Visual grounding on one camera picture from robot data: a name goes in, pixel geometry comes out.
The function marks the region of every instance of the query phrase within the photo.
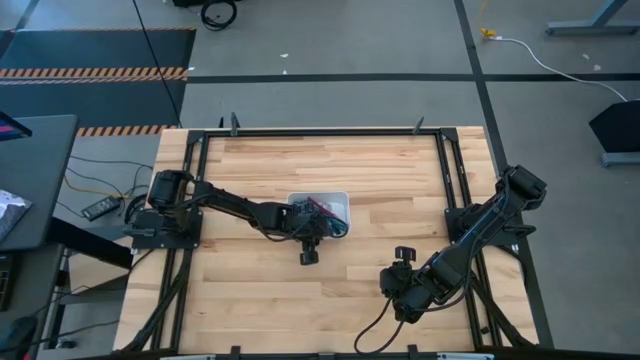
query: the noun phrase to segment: wooden table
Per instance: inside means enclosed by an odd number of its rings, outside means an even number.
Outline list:
[[[483,128],[461,127],[458,134],[473,201],[484,202],[494,194],[496,176]],[[186,137],[187,130],[163,132],[154,172],[182,167]],[[215,138],[207,159],[207,181],[254,201],[283,202],[296,191],[346,191],[352,228],[344,239],[322,242],[320,263],[303,267],[300,244],[272,243],[246,222],[205,209],[181,354],[228,354],[233,345],[242,353],[353,353],[356,335],[385,303],[378,276],[394,261],[394,248],[416,248],[419,266],[448,243],[435,137]],[[156,306],[165,256],[155,251],[131,274],[114,348],[126,345]],[[496,302],[537,342],[518,262],[494,248],[485,250],[485,258]],[[387,351],[406,351],[408,344],[420,351],[472,350],[465,306],[404,326]],[[170,324],[172,310],[167,314]],[[486,324],[484,309],[479,315]],[[360,348],[381,346],[397,324],[389,309]]]

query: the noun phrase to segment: orange and black striped tape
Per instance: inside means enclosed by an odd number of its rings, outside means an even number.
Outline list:
[[[162,75],[187,76],[187,70],[182,67],[161,67]],[[0,69],[2,79],[24,78],[105,78],[105,77],[144,77],[160,75],[156,67],[130,68],[65,68],[65,69]]]
[[[165,76],[165,80],[187,81],[186,76]],[[2,85],[46,85],[46,84],[92,84],[92,83],[114,83],[133,81],[160,81],[160,76],[138,76],[138,77],[112,77],[112,78],[89,78],[89,79],[43,79],[43,80],[2,80]]]
[[[167,26],[145,28],[147,31],[171,31],[171,30],[188,30],[196,31],[193,26]],[[142,28],[60,28],[60,29],[26,29],[20,31],[142,31]]]
[[[77,137],[157,135],[164,129],[175,129],[175,125],[99,126],[78,129]]]

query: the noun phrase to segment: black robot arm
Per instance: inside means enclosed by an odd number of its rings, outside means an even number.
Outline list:
[[[380,272],[380,288],[392,300],[396,320],[413,324],[429,311],[432,303],[445,304],[458,290],[471,283],[472,259],[522,211],[540,206],[546,184],[521,166],[509,167],[496,184],[496,194],[471,210],[477,220],[460,239],[436,252],[417,270],[411,268],[415,250],[396,249],[394,262]]]
[[[193,183],[193,194],[184,199],[187,186]],[[149,192],[152,210],[146,211],[134,222],[128,233],[134,236],[154,237],[170,233],[189,237],[193,233],[193,217],[199,207],[209,207],[246,220],[271,241],[296,240],[302,243],[300,263],[318,262],[315,247],[325,236],[336,237],[331,231],[326,211],[320,205],[289,205],[278,202],[256,203],[219,189],[206,181],[194,180],[186,171],[164,170],[156,174]]]

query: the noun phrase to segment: gray floor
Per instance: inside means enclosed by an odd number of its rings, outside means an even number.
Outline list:
[[[462,33],[450,0],[246,0],[236,23],[223,32],[202,29],[196,14],[161,0],[138,0],[149,27],[196,26],[192,75],[326,73],[470,73]],[[525,50],[479,39],[481,0],[465,0],[485,73],[544,73]],[[539,58],[569,73],[640,72],[640,36],[548,38],[548,21],[590,17],[601,0],[492,0],[483,24],[527,42]],[[0,0],[0,28],[14,26],[25,0]],[[640,20],[640,1],[620,19]],[[40,0],[28,28],[139,27],[130,1]],[[610,85],[630,99],[640,83]],[[549,183],[543,207],[526,220],[538,227],[530,242],[554,342],[558,348],[640,353],[640,167],[603,169],[600,145],[587,123],[618,99],[577,83],[490,83],[489,92],[509,161]],[[243,126],[484,125],[473,83],[335,82],[193,84],[187,86],[182,121],[216,126],[236,112]],[[73,153],[151,164],[158,137],[82,138]],[[72,161],[83,174],[131,186],[134,166]],[[140,179],[148,182],[148,173]],[[101,185],[70,175],[74,185]],[[79,210],[100,199],[63,187],[60,201]],[[116,216],[88,223],[59,208],[56,215],[83,227],[120,223]],[[72,329],[117,318],[119,304],[69,311]],[[42,358],[62,359],[111,348],[111,335],[78,334],[83,348]]]

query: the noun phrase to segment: plastic bin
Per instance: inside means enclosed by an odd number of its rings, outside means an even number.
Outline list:
[[[287,196],[287,204],[291,205],[297,201],[307,200],[307,198],[312,198],[322,204],[328,204],[331,207],[329,211],[339,217],[340,220],[346,222],[349,228],[351,228],[349,194],[344,191],[316,193],[296,192]]]

